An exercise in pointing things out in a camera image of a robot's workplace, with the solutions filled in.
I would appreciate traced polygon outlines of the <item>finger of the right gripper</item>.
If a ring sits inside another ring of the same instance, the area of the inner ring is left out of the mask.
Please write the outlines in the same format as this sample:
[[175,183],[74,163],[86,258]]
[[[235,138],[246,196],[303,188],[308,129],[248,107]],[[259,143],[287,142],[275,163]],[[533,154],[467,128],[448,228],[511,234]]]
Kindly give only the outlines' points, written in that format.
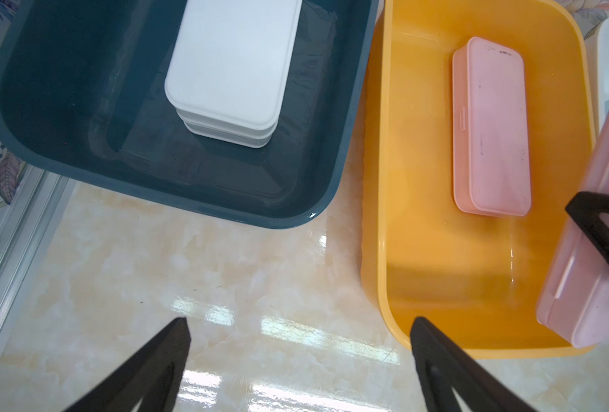
[[609,194],[579,192],[565,211],[609,266],[609,227],[601,219],[602,214],[609,215]]

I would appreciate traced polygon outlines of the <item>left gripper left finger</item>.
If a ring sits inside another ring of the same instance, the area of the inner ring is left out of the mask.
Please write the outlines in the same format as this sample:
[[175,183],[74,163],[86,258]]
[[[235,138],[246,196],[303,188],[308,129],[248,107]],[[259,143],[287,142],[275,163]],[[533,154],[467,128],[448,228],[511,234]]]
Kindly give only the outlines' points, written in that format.
[[173,319],[68,411],[172,411],[191,344],[188,322]]

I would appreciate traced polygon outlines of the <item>white pencil case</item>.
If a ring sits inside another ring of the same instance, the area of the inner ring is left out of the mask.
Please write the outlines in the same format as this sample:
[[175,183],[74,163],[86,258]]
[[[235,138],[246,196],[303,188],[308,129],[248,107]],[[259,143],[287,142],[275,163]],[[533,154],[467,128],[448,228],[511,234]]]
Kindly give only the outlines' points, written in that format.
[[266,130],[280,115],[299,1],[189,1],[165,79],[176,109]]
[[214,118],[202,117],[194,113],[177,109],[177,115],[186,128],[195,135],[217,139],[230,144],[237,144],[251,149],[259,149],[269,143],[275,132],[278,121],[265,130],[254,130],[249,127],[234,125]]

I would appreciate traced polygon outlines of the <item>pink pencil case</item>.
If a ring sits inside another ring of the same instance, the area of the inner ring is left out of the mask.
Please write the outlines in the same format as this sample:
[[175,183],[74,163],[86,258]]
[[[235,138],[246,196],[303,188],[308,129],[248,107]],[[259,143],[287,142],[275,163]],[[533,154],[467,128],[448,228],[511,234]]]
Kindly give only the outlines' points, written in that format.
[[524,62],[473,37],[452,58],[453,195],[461,211],[526,216],[532,206]]
[[[609,113],[579,192],[609,194]],[[601,219],[609,227],[609,215]],[[609,340],[609,266],[570,216],[536,317],[574,348]]]

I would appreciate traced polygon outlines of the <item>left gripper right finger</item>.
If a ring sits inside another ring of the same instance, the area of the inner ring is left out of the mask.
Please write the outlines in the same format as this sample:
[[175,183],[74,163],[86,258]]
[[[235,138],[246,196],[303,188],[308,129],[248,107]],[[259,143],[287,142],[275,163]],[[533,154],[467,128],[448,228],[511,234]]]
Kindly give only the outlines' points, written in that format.
[[531,411],[533,408],[424,317],[410,331],[412,353],[426,408],[459,411],[461,398],[472,411]]

